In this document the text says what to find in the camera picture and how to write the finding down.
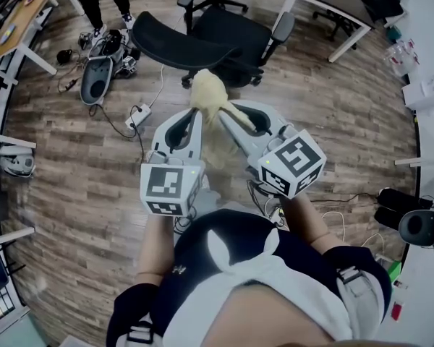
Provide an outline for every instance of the desk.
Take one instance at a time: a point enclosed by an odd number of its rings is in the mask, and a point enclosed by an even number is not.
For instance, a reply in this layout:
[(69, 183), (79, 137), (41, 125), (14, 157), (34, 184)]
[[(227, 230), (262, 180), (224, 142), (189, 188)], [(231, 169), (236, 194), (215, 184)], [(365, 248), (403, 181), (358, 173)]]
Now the desk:
[[(6, 56), (8, 53), (11, 53), (13, 50), (17, 50), (32, 61), (34, 61), (40, 67), (44, 68), (50, 74), (56, 74), (55, 68), (53, 68), (49, 63), (44, 61), (32, 50), (30, 50), (29, 46), (23, 43), (25, 35), (31, 26), (34, 26), (41, 30), (42, 27), (38, 26), (35, 23), (35, 18), (38, 16), (38, 13), (42, 10), (47, 1), (48, 0), (34, 0), (26, 7), (24, 6), (25, 1), (21, 1), (13, 9), (13, 12), (10, 14), (10, 16), (5, 21), (3, 27), (0, 30), (0, 39), (11, 24), (15, 24), (16, 28), (14, 29), (14, 32), (12, 33), (8, 41), (5, 44), (0, 45), (0, 58), (2, 56)], [(17, 84), (15, 78), (7, 76), (2, 71), (0, 71), (0, 76), (3, 77), (3, 79), (8, 83), (11, 83), (13, 85)]]
[[(284, 12), (290, 12), (296, 0), (285, 0), (283, 7), (276, 19), (276, 27)], [(374, 27), (373, 21), (368, 14), (362, 0), (304, 0), (318, 7), (331, 10), (342, 17), (357, 23), (360, 28), (356, 30), (352, 36), (339, 46), (328, 58), (333, 63), (342, 54), (344, 54), (351, 46), (353, 46), (360, 38), (365, 36), (369, 30)]]

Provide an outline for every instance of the green object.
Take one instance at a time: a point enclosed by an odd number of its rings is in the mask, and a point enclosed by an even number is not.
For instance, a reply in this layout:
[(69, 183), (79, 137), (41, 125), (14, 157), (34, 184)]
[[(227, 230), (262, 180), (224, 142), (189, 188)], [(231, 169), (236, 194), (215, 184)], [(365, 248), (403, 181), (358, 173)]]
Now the green object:
[(394, 261), (394, 263), (388, 269), (389, 278), (391, 278), (391, 283), (396, 281), (402, 271), (402, 262)]
[(388, 40), (392, 43), (401, 39), (402, 37), (402, 33), (396, 26), (388, 28), (388, 30), (386, 31), (386, 35), (388, 37)]

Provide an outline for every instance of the chair wheel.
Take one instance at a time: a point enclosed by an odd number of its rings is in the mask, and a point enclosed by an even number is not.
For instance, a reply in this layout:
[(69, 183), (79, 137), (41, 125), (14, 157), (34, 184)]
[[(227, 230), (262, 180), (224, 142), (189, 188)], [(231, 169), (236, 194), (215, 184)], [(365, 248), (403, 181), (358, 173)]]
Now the chair wheel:
[(185, 81), (182, 81), (182, 87), (184, 88), (184, 89), (190, 89), (191, 88), (191, 82), (190, 82), (190, 80), (185, 80)]

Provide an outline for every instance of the white cable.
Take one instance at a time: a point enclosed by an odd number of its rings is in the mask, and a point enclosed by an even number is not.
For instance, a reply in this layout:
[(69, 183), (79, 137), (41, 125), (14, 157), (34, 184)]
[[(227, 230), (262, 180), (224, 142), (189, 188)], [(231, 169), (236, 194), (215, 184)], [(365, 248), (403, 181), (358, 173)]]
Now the white cable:
[(379, 236), (379, 237), (381, 238), (381, 240), (383, 241), (383, 256), (384, 256), (384, 238), (383, 238), (383, 236), (382, 236), (381, 234), (379, 234), (379, 233), (373, 234), (370, 238), (368, 238), (367, 240), (365, 240), (365, 241), (363, 242), (363, 244), (361, 245), (361, 247), (363, 247), (364, 245), (366, 245), (366, 243), (368, 243), (368, 241), (369, 241), (370, 239), (373, 239), (375, 236)]
[(267, 213), (267, 205), (268, 205), (268, 203), (271, 201), (271, 200), (273, 200), (274, 198), (269, 198), (268, 200), (267, 200), (267, 202), (265, 202), (265, 204), (264, 204), (264, 206), (263, 206), (263, 212), (265, 213), (265, 216), (267, 216), (268, 218), (271, 218), (269, 215), (268, 215), (268, 213)]
[(337, 213), (338, 215), (341, 215), (341, 217), (342, 217), (342, 241), (344, 241), (346, 238), (346, 223), (344, 222), (344, 215), (340, 212), (337, 212), (337, 211), (329, 211), (329, 212), (325, 213), (323, 216), (321, 216), (321, 218), (324, 218), (329, 213)]
[(150, 103), (150, 105), (149, 105), (150, 108), (154, 104), (154, 102), (159, 98), (159, 95), (161, 94), (162, 89), (164, 89), (164, 76), (163, 76), (163, 72), (164, 72), (164, 65), (161, 66), (161, 89), (159, 89), (158, 93), (156, 94), (156, 97)]
[[(182, 15), (180, 15), (180, 18), (176, 21), (175, 26), (174, 26), (174, 30), (176, 29), (176, 27), (179, 25), (180, 21), (182, 20)], [(161, 66), (161, 89), (159, 89), (158, 93), (156, 94), (156, 97), (153, 99), (153, 101), (150, 103), (150, 105), (148, 106), (149, 108), (151, 108), (154, 104), (154, 102), (159, 98), (159, 95), (162, 93), (162, 89), (164, 89), (164, 65)]]

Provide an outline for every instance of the power strip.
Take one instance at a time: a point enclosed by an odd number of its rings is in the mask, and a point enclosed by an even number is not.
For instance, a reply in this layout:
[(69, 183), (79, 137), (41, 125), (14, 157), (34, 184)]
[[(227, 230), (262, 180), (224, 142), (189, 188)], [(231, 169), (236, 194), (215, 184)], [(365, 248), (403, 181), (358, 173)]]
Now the power strip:
[(138, 127), (144, 120), (148, 118), (148, 116), (151, 114), (151, 109), (146, 104), (143, 104), (139, 109), (135, 111), (135, 113), (132, 114), (131, 117), (129, 117), (125, 124), (127, 125), (127, 128), (130, 130), (134, 130), (132, 127), (132, 124), (135, 125), (135, 127)]

